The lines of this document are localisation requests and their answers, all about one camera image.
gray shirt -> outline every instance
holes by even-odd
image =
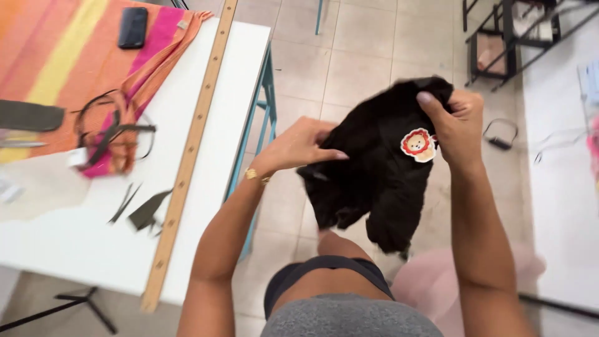
[[[356,294],[323,294],[289,302],[266,322],[261,337],[443,337],[407,305]]]

orange striped fabric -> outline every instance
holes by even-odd
[[[121,12],[148,9],[142,49],[117,47]],[[84,130],[98,134],[118,109],[121,124],[134,124],[210,12],[185,11],[127,0],[0,0],[0,98],[56,105],[66,110],[62,126],[25,138],[48,143],[31,149],[0,149],[0,163],[69,151],[77,146],[74,111],[93,97],[120,89],[116,106],[90,109]],[[89,177],[129,172],[137,133],[127,131],[110,146]],[[23,132],[12,133],[23,137]]]

hand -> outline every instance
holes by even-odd
[[[278,170],[319,161],[349,159],[342,151],[318,147],[336,126],[334,123],[302,116],[262,150],[254,158],[250,168],[255,169],[259,176],[267,177]]]
[[[435,125],[443,158],[449,168],[468,174],[484,167],[480,149],[483,98],[469,91],[454,90],[448,102],[453,114],[445,111],[441,102],[429,92],[418,93],[416,99]]]

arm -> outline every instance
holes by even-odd
[[[231,279],[264,191],[261,180],[282,169],[347,159],[340,151],[318,148],[318,141],[333,128],[333,124],[302,117],[253,160],[250,168],[258,176],[243,179],[200,238],[177,336],[235,335]]]
[[[456,90],[452,115],[430,95],[418,100],[452,174],[452,249],[465,334],[534,336],[518,302],[512,251],[482,163],[483,99]]]

black garment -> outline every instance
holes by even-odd
[[[418,163],[401,151],[411,131],[434,127],[416,95],[428,91],[447,111],[453,86],[439,77],[398,82],[355,107],[331,131],[323,149],[338,149],[347,161],[310,164],[297,170],[320,229],[348,228],[370,212],[368,238],[384,252],[404,251],[420,221],[432,161]]]
[[[349,258],[336,255],[320,255],[313,257],[306,262],[289,264],[274,274],[266,287],[266,293],[264,295],[264,315],[266,319],[270,317],[274,304],[277,303],[277,300],[285,290],[291,288],[291,286],[305,274],[320,268],[351,269],[364,276],[364,278],[374,284],[380,291],[387,294],[392,300],[395,300],[391,293],[391,289],[389,289],[389,286],[385,281],[383,272],[380,271],[376,264],[359,257]]]

